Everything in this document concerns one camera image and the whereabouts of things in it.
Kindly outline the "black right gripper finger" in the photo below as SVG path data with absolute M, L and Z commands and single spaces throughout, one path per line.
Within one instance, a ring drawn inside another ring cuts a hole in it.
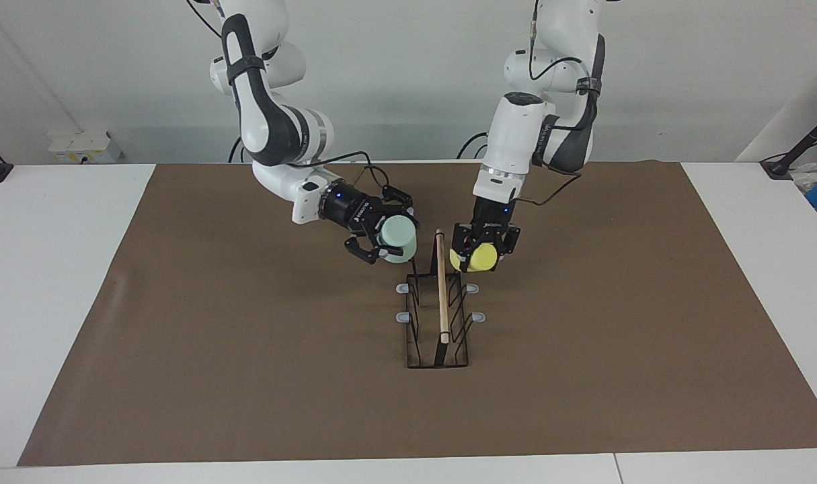
M 368 239 L 368 241 L 371 242 L 371 248 L 363 248 L 361 245 L 361 239 Z M 350 254 L 358 257 L 359 260 L 364 261 L 370 266 L 373 266 L 373 264 L 375 264 L 375 262 L 379 259 L 384 259 L 390 255 L 389 246 L 386 244 L 381 244 L 381 240 L 378 235 L 359 237 L 352 234 L 352 236 L 350 236 L 350 238 L 344 242 L 344 248 L 346 248 Z
M 379 225 L 394 216 L 404 216 L 411 221 L 414 226 L 418 226 L 420 222 L 414 215 L 414 203 L 412 196 L 403 190 L 393 187 L 393 185 L 384 185 L 381 188 L 381 206 L 379 208 L 381 213 L 381 221 Z

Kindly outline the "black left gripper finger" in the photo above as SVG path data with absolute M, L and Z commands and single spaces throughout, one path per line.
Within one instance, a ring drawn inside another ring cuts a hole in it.
M 492 245 L 494 246 L 497 252 L 497 261 L 495 261 L 494 266 L 492 266 L 492 271 L 498 267 L 501 261 L 504 258 L 515 250 L 516 244 L 518 244 L 518 238 L 520 236 L 521 229 L 517 225 L 508 225 L 505 229 L 504 227 L 500 227 L 500 229 L 495 230 L 494 238 L 492 239 Z
M 457 272 L 470 272 L 473 244 L 471 224 L 454 224 L 451 240 L 451 265 Z

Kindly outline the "yellow plastic cup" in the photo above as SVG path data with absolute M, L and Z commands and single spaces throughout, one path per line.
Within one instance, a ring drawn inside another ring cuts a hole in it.
M 458 272 L 491 272 L 498 264 L 498 251 L 491 243 L 482 243 L 469 256 L 449 250 L 449 261 Z

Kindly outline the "pale green plastic cup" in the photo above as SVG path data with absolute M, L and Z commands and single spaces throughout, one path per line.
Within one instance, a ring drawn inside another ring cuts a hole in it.
M 377 234 L 379 245 L 395 246 L 402 249 L 401 256 L 389 253 L 383 256 L 385 261 L 391 264 L 402 264 L 410 261 L 417 251 L 417 232 L 412 220 L 403 215 L 387 217 L 381 224 L 380 232 Z

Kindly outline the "brown paper table mat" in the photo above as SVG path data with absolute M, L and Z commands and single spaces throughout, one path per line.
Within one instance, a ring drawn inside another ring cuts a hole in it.
M 409 370 L 409 264 L 246 167 L 154 169 L 21 466 L 817 448 L 817 399 L 676 163 L 590 163 Z

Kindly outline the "white power strip box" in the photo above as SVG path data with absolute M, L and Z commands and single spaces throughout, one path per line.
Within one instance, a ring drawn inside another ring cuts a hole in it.
M 56 163 L 117 163 L 124 153 L 110 133 L 85 130 L 66 134 L 49 134 L 48 152 Z

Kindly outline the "crumpled clear plastic bag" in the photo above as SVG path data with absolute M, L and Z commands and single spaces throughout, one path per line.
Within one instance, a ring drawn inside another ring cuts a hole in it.
M 807 195 L 817 186 L 817 163 L 802 163 L 792 167 L 789 174 L 798 190 Z

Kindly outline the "black angled stand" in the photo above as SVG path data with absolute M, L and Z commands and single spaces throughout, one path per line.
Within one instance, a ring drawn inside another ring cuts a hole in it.
M 793 177 L 790 174 L 792 163 L 795 163 L 799 157 L 812 147 L 817 146 L 817 125 L 805 135 L 799 142 L 795 144 L 786 153 L 779 153 L 759 161 L 759 165 L 764 169 L 766 175 L 773 180 L 792 181 Z

